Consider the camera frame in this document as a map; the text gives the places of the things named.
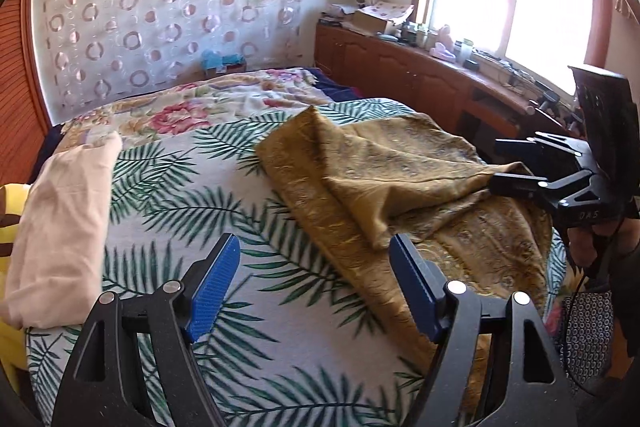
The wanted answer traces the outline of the mustard gold patterned cloth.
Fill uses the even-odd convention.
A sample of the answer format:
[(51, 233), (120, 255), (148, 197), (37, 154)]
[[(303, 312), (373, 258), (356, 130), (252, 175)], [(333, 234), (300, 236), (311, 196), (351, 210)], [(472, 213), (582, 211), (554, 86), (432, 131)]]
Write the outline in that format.
[(435, 346), (416, 328), (390, 267), (395, 234), (408, 234), (446, 277), (486, 296), (525, 291), (544, 309), (548, 213), (492, 195), (498, 167), (430, 117), (340, 126), (311, 107), (268, 134), (256, 154), (298, 225), (420, 371)]

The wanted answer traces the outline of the long wooden cabinet desk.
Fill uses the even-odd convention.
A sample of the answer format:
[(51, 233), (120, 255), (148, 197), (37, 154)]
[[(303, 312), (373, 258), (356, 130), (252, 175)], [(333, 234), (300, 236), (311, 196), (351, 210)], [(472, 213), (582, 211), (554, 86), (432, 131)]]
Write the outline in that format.
[(314, 64), (363, 98), (391, 98), (424, 113), (489, 157), (497, 138), (567, 135), (559, 121), (478, 72), (398, 43), (318, 23)]

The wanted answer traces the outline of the folded pink cloth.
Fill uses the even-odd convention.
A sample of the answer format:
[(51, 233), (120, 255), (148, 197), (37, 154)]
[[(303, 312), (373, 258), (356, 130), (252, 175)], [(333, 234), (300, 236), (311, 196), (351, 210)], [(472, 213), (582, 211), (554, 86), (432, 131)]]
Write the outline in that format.
[(102, 293), (113, 173), (122, 138), (52, 155), (29, 190), (1, 318), (17, 329), (84, 323)]

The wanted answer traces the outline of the pink toy on sill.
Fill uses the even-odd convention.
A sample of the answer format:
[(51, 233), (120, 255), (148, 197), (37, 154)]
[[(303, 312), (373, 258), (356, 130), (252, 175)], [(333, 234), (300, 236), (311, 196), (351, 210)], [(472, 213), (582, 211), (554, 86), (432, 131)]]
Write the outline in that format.
[(438, 58), (441, 61), (454, 63), (456, 54), (454, 54), (454, 40), (450, 35), (450, 28), (444, 25), (437, 31), (434, 46), (430, 49), (431, 57)]

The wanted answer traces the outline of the navy blue bed sheet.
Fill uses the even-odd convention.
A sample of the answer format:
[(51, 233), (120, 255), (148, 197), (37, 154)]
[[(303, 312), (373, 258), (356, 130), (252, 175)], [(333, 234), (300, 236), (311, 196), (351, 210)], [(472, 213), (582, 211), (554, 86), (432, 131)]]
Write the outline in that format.
[(317, 79), (314, 87), (322, 91), (333, 102), (361, 100), (360, 93), (352, 87), (343, 86), (329, 78), (320, 68), (307, 68), (307, 72)]

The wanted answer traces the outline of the cardboard box on cabinet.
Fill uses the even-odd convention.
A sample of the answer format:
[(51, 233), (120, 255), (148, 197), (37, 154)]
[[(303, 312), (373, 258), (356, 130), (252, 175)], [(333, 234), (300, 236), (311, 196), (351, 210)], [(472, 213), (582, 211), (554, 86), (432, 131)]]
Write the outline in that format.
[(352, 24), (370, 34), (390, 34), (405, 23), (412, 12), (412, 4), (378, 2), (358, 9), (352, 16)]

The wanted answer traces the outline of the floral cream quilt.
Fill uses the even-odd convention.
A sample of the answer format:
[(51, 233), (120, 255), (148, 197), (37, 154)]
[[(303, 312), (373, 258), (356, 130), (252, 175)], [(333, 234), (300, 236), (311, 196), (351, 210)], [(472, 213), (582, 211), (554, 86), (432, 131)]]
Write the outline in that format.
[(300, 67), (237, 72), (90, 110), (63, 124), (56, 149), (94, 143), (113, 131), (122, 138), (122, 147), (129, 148), (271, 109), (296, 113), (331, 102), (318, 78)]

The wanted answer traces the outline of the teal toy on headboard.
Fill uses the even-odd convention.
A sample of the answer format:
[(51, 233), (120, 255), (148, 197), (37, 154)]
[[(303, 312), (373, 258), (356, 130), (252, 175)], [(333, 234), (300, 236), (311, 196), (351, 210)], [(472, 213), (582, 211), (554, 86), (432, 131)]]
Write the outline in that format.
[(210, 77), (228, 72), (245, 72), (245, 57), (239, 53), (221, 54), (212, 50), (205, 50), (201, 55), (201, 68)]

